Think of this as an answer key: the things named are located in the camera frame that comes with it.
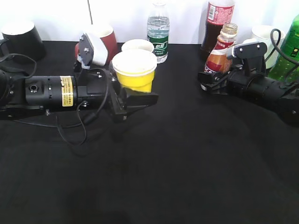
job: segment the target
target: green bottle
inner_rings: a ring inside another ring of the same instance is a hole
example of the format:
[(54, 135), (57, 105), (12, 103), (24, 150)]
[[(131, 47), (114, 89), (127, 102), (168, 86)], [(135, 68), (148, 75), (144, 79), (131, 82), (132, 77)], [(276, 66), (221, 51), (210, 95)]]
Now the green bottle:
[[(290, 58), (299, 61), (299, 15), (295, 17), (288, 34), (285, 37), (285, 41), (281, 46), (281, 50)], [(276, 65), (271, 69), (269, 77), (283, 82), (285, 80), (285, 75), (294, 67), (295, 65), (282, 56), (279, 56)], [(299, 77), (299, 68), (292, 72), (287, 82), (296, 81)]]

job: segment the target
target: yellow warning label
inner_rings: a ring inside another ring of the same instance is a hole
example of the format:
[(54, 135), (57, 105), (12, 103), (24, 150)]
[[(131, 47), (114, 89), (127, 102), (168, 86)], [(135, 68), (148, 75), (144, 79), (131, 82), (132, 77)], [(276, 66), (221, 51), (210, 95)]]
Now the yellow warning label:
[(74, 106), (73, 83), (70, 76), (61, 76), (62, 106)]

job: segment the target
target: bottle cap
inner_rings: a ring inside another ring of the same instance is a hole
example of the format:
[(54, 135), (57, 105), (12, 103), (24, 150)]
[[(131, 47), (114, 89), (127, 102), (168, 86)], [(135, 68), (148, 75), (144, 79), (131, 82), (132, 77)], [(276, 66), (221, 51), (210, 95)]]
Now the bottle cap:
[(164, 0), (153, 0), (155, 6), (165, 6), (166, 2)]

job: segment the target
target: white mug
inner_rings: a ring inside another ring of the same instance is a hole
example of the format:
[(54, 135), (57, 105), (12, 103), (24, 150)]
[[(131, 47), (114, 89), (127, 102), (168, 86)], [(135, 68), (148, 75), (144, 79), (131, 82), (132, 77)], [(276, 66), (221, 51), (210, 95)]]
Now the white mug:
[[(268, 50), (267, 53), (265, 54), (265, 58), (267, 58), (268, 55), (271, 53), (271, 51), (274, 49), (270, 37), (270, 33), (273, 29), (275, 29), (275, 27), (268, 26), (268, 25), (258, 25), (252, 28), (251, 38), (256, 39), (258, 42), (264, 42), (267, 45)], [(274, 32), (273, 36), (275, 42), (277, 42), (278, 32)], [(285, 33), (284, 31), (281, 30), (281, 39), (278, 45), (279, 48), (281, 47), (281, 44), (283, 43), (284, 39), (285, 39)], [(277, 58), (278, 58), (278, 52), (275, 51), (273, 55), (269, 58), (269, 60), (266, 62), (266, 69), (272, 68), (276, 63)]]

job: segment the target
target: white wall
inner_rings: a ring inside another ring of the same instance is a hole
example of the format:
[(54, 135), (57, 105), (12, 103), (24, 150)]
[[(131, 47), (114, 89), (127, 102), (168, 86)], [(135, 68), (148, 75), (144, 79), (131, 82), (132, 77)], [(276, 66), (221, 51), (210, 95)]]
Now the white wall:
[[(166, 0), (171, 43), (202, 43), (207, 0)], [(232, 22), (239, 26), (238, 42), (253, 25), (274, 25), (287, 32), (299, 14), (298, 0), (235, 0)], [(151, 0), (90, 0), (93, 22), (110, 23), (119, 42), (146, 38)], [(8, 0), (1, 2), (0, 28), (11, 19), (31, 19), (43, 40), (77, 41), (90, 24), (87, 0)]]

